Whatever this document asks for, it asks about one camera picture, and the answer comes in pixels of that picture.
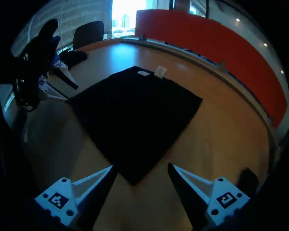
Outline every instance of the screw hole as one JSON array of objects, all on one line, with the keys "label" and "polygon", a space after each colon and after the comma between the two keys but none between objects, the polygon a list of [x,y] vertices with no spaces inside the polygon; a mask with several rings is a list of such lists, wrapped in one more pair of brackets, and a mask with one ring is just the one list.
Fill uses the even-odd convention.
[{"label": "screw hole", "polygon": [[67,211],[66,211],[66,214],[67,214],[68,216],[73,216],[73,215],[74,215],[74,212],[73,212],[72,210],[67,210]]},{"label": "screw hole", "polygon": [[217,210],[217,209],[213,209],[213,210],[211,211],[211,214],[214,215],[214,216],[217,215],[217,214],[218,214],[218,210]]}]

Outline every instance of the glass wall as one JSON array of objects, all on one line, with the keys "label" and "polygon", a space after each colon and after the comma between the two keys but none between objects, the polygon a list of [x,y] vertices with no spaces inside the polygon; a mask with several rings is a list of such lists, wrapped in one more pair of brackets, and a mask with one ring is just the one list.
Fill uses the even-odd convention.
[{"label": "glass wall", "polygon": [[169,0],[113,0],[112,37],[135,34],[137,10],[169,9]]}]

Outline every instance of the small white object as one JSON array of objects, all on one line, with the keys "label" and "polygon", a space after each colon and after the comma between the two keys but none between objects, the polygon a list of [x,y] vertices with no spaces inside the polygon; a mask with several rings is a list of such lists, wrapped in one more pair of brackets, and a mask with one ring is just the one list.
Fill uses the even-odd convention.
[{"label": "small white object", "polygon": [[159,78],[163,78],[165,73],[166,73],[167,69],[161,66],[158,66],[156,71],[154,72],[154,75],[159,77]]},{"label": "small white object", "polygon": [[140,74],[140,75],[143,75],[143,76],[148,76],[148,75],[150,75],[150,73],[147,73],[147,72],[145,72],[145,71],[143,71],[143,70],[141,70],[141,71],[139,71],[139,72],[137,72],[138,74]]}]

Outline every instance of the wall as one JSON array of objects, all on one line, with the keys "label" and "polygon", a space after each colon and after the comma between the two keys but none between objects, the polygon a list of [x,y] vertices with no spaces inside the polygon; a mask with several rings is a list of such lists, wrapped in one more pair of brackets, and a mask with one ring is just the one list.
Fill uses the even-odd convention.
[{"label": "wall", "polygon": [[166,10],[138,11],[136,36],[142,33],[216,63],[225,61],[227,70],[254,93],[278,128],[287,108],[282,87],[270,65],[247,40],[213,20]]},{"label": "wall", "polygon": [[283,68],[273,46],[258,25],[256,26],[255,22],[250,20],[250,17],[245,17],[235,8],[218,0],[210,0],[209,6],[209,18],[228,27],[247,40],[262,55],[277,77],[287,102],[286,112],[277,128],[277,136],[281,140],[289,129],[289,89],[285,75],[281,73]]}]

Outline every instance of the window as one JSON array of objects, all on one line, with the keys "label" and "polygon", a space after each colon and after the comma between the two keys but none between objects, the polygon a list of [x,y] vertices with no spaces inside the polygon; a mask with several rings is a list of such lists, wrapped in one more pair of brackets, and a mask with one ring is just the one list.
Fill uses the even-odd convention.
[{"label": "window", "polygon": [[112,37],[135,34],[137,10],[156,8],[152,0],[113,0]]}]

